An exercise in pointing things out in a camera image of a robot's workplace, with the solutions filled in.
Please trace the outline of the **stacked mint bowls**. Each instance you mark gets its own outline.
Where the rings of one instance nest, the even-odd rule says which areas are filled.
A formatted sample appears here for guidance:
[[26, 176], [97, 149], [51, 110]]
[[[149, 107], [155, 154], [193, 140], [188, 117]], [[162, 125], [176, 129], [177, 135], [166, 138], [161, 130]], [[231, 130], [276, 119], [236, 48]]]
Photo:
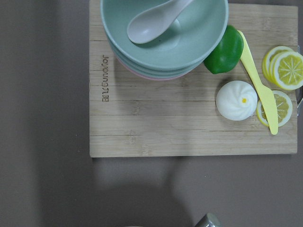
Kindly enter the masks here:
[[226, 0], [195, 0], [165, 33], [146, 44], [134, 44], [127, 27], [137, 14], [162, 4], [161, 0], [102, 0], [100, 13], [111, 49], [133, 73], [168, 80], [197, 67], [220, 42], [227, 26]]

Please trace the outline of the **white ceramic spoon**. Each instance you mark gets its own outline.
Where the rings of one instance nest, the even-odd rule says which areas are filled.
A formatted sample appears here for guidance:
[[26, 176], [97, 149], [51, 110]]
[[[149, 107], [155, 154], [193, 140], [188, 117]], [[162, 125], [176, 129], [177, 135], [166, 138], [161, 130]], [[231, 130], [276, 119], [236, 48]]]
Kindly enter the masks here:
[[148, 43], [163, 34], [191, 0], [169, 0], [136, 15], [128, 24], [127, 36], [135, 44]]

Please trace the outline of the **green lime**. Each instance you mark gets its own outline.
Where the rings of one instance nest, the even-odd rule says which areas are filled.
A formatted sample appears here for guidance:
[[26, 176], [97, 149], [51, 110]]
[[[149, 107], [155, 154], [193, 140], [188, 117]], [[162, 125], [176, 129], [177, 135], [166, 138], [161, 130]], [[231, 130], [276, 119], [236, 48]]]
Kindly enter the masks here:
[[243, 48], [242, 36], [235, 27], [228, 25], [218, 45], [204, 60], [204, 65], [212, 74], [229, 72], [239, 62]]

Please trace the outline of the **yellow plastic knife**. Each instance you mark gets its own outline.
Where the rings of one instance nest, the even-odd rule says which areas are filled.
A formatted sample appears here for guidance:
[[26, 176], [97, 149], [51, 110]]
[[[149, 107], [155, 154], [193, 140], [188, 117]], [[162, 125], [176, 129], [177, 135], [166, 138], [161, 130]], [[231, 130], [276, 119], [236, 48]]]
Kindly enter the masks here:
[[277, 135], [278, 133], [278, 116], [277, 116], [277, 106], [272, 90], [262, 84], [261, 79], [258, 75], [255, 62], [253, 60], [252, 54], [250, 52], [249, 45], [242, 31], [238, 30], [240, 36], [243, 39], [243, 51], [241, 54], [241, 62], [247, 71], [254, 87], [262, 103], [267, 122], [269, 125], [269, 130], [272, 135]]

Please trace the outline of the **metal ice scoop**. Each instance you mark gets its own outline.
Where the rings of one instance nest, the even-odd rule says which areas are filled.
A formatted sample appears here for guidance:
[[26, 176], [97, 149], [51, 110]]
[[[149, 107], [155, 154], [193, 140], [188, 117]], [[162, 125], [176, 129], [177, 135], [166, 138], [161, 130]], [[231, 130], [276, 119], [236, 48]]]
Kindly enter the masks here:
[[208, 212], [195, 224], [195, 227], [222, 227], [222, 224], [216, 215]]

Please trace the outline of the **lemon slice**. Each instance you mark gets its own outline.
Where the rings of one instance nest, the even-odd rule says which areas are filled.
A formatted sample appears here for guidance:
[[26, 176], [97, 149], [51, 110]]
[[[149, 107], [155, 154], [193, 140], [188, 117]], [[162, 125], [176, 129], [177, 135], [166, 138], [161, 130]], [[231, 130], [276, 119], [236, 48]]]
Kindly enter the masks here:
[[296, 90], [303, 85], [303, 56], [286, 46], [268, 51], [262, 61], [265, 78], [285, 90]]
[[[286, 93], [279, 90], [273, 90], [273, 94], [277, 105], [278, 127], [281, 127], [290, 120], [293, 112], [293, 105], [290, 97]], [[269, 126], [260, 100], [258, 100], [257, 103], [256, 115], [263, 125]]]

